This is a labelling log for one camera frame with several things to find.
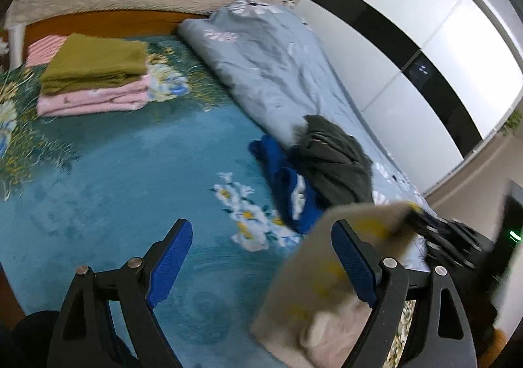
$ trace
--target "pink striped towel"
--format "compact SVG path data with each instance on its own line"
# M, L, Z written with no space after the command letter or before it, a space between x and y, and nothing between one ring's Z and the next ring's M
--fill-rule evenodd
M67 36L51 34L32 43L28 47L25 66L34 67L35 65L49 64L66 40Z

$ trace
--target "white wardrobe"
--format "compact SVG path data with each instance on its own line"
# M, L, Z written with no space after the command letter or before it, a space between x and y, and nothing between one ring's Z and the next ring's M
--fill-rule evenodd
M301 0L357 107L427 191L519 100L523 75L474 0Z

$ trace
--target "folded towel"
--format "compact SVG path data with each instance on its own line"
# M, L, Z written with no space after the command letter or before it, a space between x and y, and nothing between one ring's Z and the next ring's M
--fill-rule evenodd
M148 101L150 76L120 87L77 90L60 95L40 95L37 114L45 117L78 115L142 108Z
M119 87L147 71L146 44L72 34L40 77L42 93Z
M45 117L65 117L69 115L83 115L83 114L94 114L94 113L106 113L109 111L136 111L140 108L145 107L147 101L140 102L101 102L101 103L90 103L89 105L81 105L73 108L63 108L56 111L51 111L45 114Z
M32 43L27 48L25 66L34 67L35 65L49 64L66 40L67 36L51 34Z
M285 224L307 234L323 214L316 204L316 192L307 179L289 164L278 142L269 135L252 141L249 150L265 165L276 208Z

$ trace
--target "olive green towel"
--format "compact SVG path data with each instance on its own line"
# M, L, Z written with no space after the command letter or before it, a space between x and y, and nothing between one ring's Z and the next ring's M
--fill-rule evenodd
M40 77L42 93L119 87L146 74L143 42L70 35Z

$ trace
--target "brown furry object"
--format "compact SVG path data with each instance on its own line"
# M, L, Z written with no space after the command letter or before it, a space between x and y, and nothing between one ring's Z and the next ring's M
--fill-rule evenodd
M494 338L491 345L478 358L478 368L488 368L499 356L507 341L507 335L503 331L494 330Z

